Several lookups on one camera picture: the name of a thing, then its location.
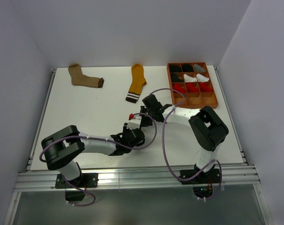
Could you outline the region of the mustard yellow striped sock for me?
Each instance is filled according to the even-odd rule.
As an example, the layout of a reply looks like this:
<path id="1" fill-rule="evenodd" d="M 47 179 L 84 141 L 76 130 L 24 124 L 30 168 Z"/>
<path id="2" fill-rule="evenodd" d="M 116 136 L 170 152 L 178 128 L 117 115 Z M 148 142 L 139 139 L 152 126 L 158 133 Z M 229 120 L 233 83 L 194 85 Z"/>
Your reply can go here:
<path id="1" fill-rule="evenodd" d="M 144 68 L 141 64 L 135 64 L 131 67 L 132 82 L 125 98 L 126 101 L 137 103 L 143 87 L 147 84 L 144 77 Z"/>

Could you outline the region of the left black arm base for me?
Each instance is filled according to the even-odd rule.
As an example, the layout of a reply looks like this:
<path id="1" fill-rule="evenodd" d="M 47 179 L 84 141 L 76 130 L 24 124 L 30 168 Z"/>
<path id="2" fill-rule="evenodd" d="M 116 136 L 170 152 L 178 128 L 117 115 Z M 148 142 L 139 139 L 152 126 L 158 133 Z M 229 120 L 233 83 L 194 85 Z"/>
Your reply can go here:
<path id="1" fill-rule="evenodd" d="M 68 204 L 84 207 L 95 203 L 96 197 L 88 188 L 96 188 L 98 185 L 98 173 L 82 173 L 78 178 L 68 181 L 62 174 L 56 177 L 55 189 L 65 190 L 65 200 Z M 91 203 L 80 204 L 87 196 L 92 197 Z"/>

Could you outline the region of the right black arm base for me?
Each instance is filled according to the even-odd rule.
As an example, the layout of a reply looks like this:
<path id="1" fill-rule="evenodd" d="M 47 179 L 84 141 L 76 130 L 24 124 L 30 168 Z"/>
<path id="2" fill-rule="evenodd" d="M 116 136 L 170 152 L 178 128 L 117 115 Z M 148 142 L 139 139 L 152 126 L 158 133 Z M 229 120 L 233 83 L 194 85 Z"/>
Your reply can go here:
<path id="1" fill-rule="evenodd" d="M 212 168 L 209 172 L 201 172 L 191 179 L 199 169 L 181 170 L 180 178 L 188 181 L 180 181 L 182 185 L 193 185 L 192 189 L 197 198 L 201 200 L 210 199 L 222 189 L 222 172 L 220 169 Z"/>

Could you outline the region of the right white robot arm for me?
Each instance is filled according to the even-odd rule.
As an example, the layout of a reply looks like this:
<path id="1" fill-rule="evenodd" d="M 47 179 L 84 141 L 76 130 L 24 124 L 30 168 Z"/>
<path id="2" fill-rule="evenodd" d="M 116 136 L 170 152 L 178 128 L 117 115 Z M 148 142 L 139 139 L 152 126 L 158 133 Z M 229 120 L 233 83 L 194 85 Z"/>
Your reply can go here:
<path id="1" fill-rule="evenodd" d="M 181 108 L 171 104 L 162 105 L 154 94 L 142 102 L 148 114 L 157 122 L 176 123 L 192 128 L 198 144 L 200 157 L 195 164 L 195 179 L 204 183 L 211 177 L 215 168 L 219 147 L 229 130 L 214 109 L 208 105 L 201 109 Z"/>

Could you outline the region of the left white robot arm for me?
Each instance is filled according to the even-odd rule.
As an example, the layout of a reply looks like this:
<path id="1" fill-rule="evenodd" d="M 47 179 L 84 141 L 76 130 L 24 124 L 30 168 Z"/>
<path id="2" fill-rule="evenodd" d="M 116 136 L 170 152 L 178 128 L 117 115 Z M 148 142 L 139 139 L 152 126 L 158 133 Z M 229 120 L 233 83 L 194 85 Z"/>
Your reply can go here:
<path id="1" fill-rule="evenodd" d="M 59 171 L 68 184 L 78 187 L 82 184 L 83 175 L 74 158 L 79 154 L 121 156 L 144 143 L 145 135 L 139 128 L 124 128 L 116 135 L 98 137 L 80 133 L 75 125 L 70 125 L 42 140 L 43 151 L 39 159 L 47 164 L 48 170 Z"/>

